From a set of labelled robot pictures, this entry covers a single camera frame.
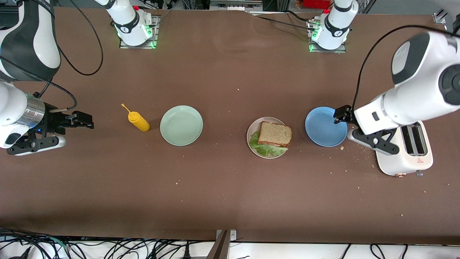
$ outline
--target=robotic arm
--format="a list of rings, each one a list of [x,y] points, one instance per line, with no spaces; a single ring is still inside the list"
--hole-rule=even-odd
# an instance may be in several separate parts
[[[460,38],[418,34],[396,50],[391,72],[394,88],[356,110],[338,108],[334,117],[356,124],[348,138],[377,151],[382,171],[400,175],[432,164],[421,121],[460,109]]]
[[[152,37],[151,15],[134,10],[129,0],[96,1],[107,9],[125,44],[137,46]],[[0,147],[25,155],[65,145],[64,137],[47,137],[48,133],[64,135],[65,128],[93,129],[94,124],[89,114],[55,112],[57,108],[43,102],[40,94],[23,92],[11,83],[39,81],[24,70],[51,81],[61,64],[52,0],[19,1],[18,7],[18,23],[0,30]]]
[[[317,18],[320,26],[311,39],[324,49],[337,49],[346,41],[350,24],[357,13],[356,0],[335,0],[331,12],[323,13]]]

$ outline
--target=table surface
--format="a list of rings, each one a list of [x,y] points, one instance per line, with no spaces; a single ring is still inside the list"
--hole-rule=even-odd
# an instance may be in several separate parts
[[[458,113],[426,122],[434,165],[423,177],[387,176],[373,151],[349,140],[343,150],[319,147],[304,129],[313,108],[351,104],[379,37],[404,24],[433,25],[430,16],[358,15],[339,55],[310,53],[302,29],[240,11],[172,11],[157,49],[119,49],[107,12],[84,12],[102,40],[102,69],[84,77],[63,60],[54,81],[93,115],[95,129],[69,129],[56,150],[0,152],[1,225],[54,235],[213,239],[216,229],[237,229],[243,241],[460,243]],[[302,25],[286,14],[270,17]],[[396,32],[376,48],[358,106],[393,86],[392,55],[417,32]],[[75,9],[56,8],[56,35],[75,66],[97,67],[97,42]],[[71,103],[55,88],[43,99]],[[121,103],[151,130],[130,124]],[[168,144],[159,130],[177,105],[204,120],[201,136],[185,147]],[[246,129],[266,116],[293,129],[290,150],[277,159],[257,157],[246,143]]]

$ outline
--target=bread slice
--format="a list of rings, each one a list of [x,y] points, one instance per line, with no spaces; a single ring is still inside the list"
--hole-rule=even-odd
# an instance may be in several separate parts
[[[275,147],[288,147],[292,140],[292,130],[283,124],[263,121],[260,126],[258,144]]]

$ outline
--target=power cord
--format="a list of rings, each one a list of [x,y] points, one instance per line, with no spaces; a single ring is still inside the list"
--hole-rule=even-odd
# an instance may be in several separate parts
[[[305,19],[305,18],[302,18],[302,17],[298,16],[296,13],[294,13],[291,10],[285,10],[283,12],[290,13],[290,14],[294,15],[294,17],[296,17],[297,19],[299,19],[301,21],[304,21],[304,22],[308,22],[308,19]]]
[[[350,247],[351,247],[351,244],[348,244],[348,246],[346,247],[346,249],[345,249],[345,251],[344,251],[342,257],[340,257],[340,259],[344,259],[344,258],[345,258],[346,252],[348,252],[348,249],[350,249]]]
[[[257,16],[257,17],[259,17],[260,19],[264,19],[264,20],[274,22],[274,23],[284,24],[284,25],[288,25],[288,26],[292,26],[292,27],[296,27],[296,28],[301,28],[301,29],[306,29],[306,30],[315,30],[314,28],[308,28],[308,27],[300,26],[300,25],[296,25],[296,24],[285,23],[285,22],[282,22],[282,21],[278,21],[278,20],[274,20],[274,19],[270,19],[270,18],[266,18],[266,17],[260,17],[260,16]]]
[[[380,251],[380,254],[382,255],[382,257],[379,257],[379,256],[377,256],[377,255],[374,253],[374,246],[376,246],[377,249]],[[371,249],[371,253],[372,253],[377,259],[386,259],[386,258],[385,258],[385,255],[383,254],[382,249],[380,249],[379,245],[377,245],[377,244],[371,244],[369,248]]]
[[[377,247],[377,249],[379,250],[379,252],[380,252],[380,254],[382,255],[382,257],[379,257],[378,255],[376,255],[376,254],[374,253],[374,246]],[[402,256],[401,256],[401,259],[404,259],[404,257],[406,256],[406,252],[407,252],[407,249],[408,249],[408,247],[409,247],[408,244],[405,244],[404,246],[405,246],[405,247],[404,247],[404,252],[403,252],[403,254],[402,254]],[[370,247],[369,247],[369,249],[371,250],[372,255],[374,255],[377,259],[386,259],[386,258],[385,258],[385,255],[383,254],[383,251],[382,251],[382,249],[379,247],[379,245],[377,245],[377,244],[371,244]]]
[[[191,259],[192,257],[190,256],[190,245],[189,245],[189,242],[187,241],[187,244],[185,245],[185,252],[184,252],[184,256],[182,257],[182,259]]]
[[[5,58],[5,57],[3,57],[3,56],[1,56],[1,55],[0,55],[0,59],[3,60],[3,61],[5,61],[5,62],[8,63],[8,64],[14,66],[14,67],[17,68],[17,69],[22,70],[24,73],[26,73],[26,74],[32,76],[33,78],[35,78],[35,79],[37,79],[37,80],[39,80],[39,81],[44,81],[44,82],[46,82],[46,83],[48,83],[48,84],[50,84],[50,85],[56,87],[57,89],[59,89],[59,90],[65,92],[65,93],[66,93],[68,96],[70,96],[70,97],[72,98],[72,100],[74,101],[74,104],[73,104],[71,107],[63,108],[63,109],[54,109],[54,110],[50,110],[50,113],[70,111],[70,110],[74,109],[75,107],[77,107],[77,99],[75,98],[75,96],[74,96],[71,92],[69,92],[69,91],[68,91],[67,89],[65,89],[64,87],[61,87],[61,86],[59,86],[59,85],[57,85],[57,84],[55,84],[55,83],[53,83],[53,82],[51,82],[51,81],[48,81],[48,80],[46,80],[46,79],[44,79],[44,78],[42,78],[42,77],[40,77],[40,76],[38,76],[38,75],[36,75],[36,74],[30,72],[30,71],[28,71],[28,70],[25,69],[25,68],[22,68],[22,67],[18,66],[17,64],[11,62],[10,60],[8,60],[7,58]]]
[[[48,89],[49,86],[50,86],[50,83],[46,83],[46,85],[43,88],[43,90],[37,95],[37,98],[41,98],[41,96],[45,93],[45,91]]]
[[[75,4],[75,2],[73,2],[72,0],[69,0],[72,5],[75,6],[75,8],[77,8],[78,12],[80,12],[80,14],[85,18],[85,20],[88,22],[89,26],[91,27],[92,31],[94,32],[94,35],[96,36],[96,39],[98,40],[98,44],[99,44],[99,48],[101,50],[101,62],[99,63],[99,67],[94,71],[94,72],[91,72],[91,73],[83,73],[81,72],[80,70],[78,70],[73,64],[72,62],[70,62],[70,60],[67,58],[67,56],[65,55],[64,51],[62,51],[61,47],[58,45],[57,48],[59,49],[59,52],[62,54],[62,56],[64,57],[64,59],[67,61],[67,63],[76,71],[78,72],[80,75],[83,75],[83,76],[92,76],[94,74],[96,74],[97,72],[99,72],[99,70],[101,69],[102,67],[102,64],[104,63],[104,50],[102,49],[102,43],[101,43],[101,40],[99,39],[99,35],[98,33],[96,32],[96,29],[94,29],[94,26],[92,25],[91,21],[88,19],[88,17],[84,14],[84,12]]]
[[[356,99],[358,98],[359,85],[360,85],[360,82],[361,82],[362,71],[363,71],[364,65],[366,64],[366,61],[368,60],[368,58],[369,58],[369,56],[371,55],[372,51],[373,51],[373,50],[375,49],[375,47],[376,47],[383,39],[385,39],[388,35],[392,34],[392,33],[395,32],[395,31],[398,31],[398,30],[400,30],[400,29],[405,29],[405,28],[420,28],[420,29],[425,29],[425,30],[429,30],[429,31],[434,31],[434,32],[438,32],[438,33],[450,35],[450,36],[452,36],[452,37],[460,38],[460,35],[456,35],[455,33],[452,33],[452,32],[448,32],[448,31],[441,30],[441,29],[435,29],[435,28],[428,27],[428,26],[423,26],[423,25],[416,25],[416,24],[409,24],[409,25],[400,26],[400,27],[397,27],[397,28],[392,29],[391,31],[385,33],[382,37],[380,37],[380,38],[374,43],[374,45],[372,46],[372,48],[369,50],[368,54],[366,55],[366,58],[364,59],[362,65],[361,65],[361,69],[359,70],[358,81],[357,81],[357,84],[356,84],[355,97],[353,98],[353,105],[351,106],[351,114],[352,114],[352,116],[353,116],[353,111],[355,110]]]

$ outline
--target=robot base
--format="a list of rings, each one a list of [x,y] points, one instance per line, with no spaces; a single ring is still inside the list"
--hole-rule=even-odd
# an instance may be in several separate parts
[[[152,34],[152,36],[148,38],[143,44],[138,45],[138,46],[129,46],[122,39],[120,39],[120,48],[137,48],[137,49],[156,48],[156,44],[158,42],[158,33],[159,33],[159,28],[160,28],[160,17],[161,16],[159,15],[151,16],[152,28],[146,29],[146,32]]]

